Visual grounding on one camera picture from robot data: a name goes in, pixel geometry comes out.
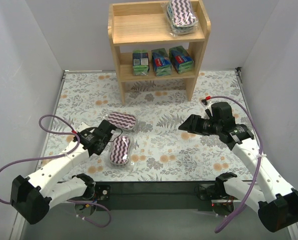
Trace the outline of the green blue sponge pack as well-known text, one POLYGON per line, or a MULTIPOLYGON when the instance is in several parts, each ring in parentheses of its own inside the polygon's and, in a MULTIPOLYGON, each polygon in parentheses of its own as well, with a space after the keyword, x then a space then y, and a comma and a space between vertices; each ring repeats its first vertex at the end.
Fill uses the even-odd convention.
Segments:
POLYGON ((169 58, 178 74, 187 73, 194 69, 194 60, 181 45, 169 49, 169 58))
POLYGON ((152 65, 156 77, 171 75, 171 61, 165 48, 153 49, 152 65))
POLYGON ((133 50, 132 65, 134 76, 146 76, 150 70, 148 52, 140 49, 133 50))

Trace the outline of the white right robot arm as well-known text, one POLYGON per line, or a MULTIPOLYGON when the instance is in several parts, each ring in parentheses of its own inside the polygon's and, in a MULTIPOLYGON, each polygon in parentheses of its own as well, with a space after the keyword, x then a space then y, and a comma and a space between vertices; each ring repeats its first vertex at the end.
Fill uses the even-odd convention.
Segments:
POLYGON ((218 136, 244 163, 260 188, 254 189, 236 174, 227 172, 215 180, 215 189, 220 196, 241 200, 242 204, 257 212, 261 223, 272 233, 298 222, 298 190, 278 173, 246 125, 236 124, 234 119, 203 119, 192 114, 179 130, 218 136))

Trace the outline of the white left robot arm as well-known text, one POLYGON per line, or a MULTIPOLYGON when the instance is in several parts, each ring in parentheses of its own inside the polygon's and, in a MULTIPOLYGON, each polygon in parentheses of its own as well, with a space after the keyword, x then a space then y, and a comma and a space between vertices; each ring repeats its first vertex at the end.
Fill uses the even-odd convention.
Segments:
POLYGON ((103 200, 107 186, 97 187, 95 181, 81 173, 71 180, 61 179, 82 161, 92 155, 100 155, 110 142, 116 126, 103 120, 98 127, 81 123, 73 141, 62 151, 61 157, 50 161, 40 170, 12 182, 11 205, 30 224, 41 221, 48 211, 58 204, 74 200, 86 205, 103 200))

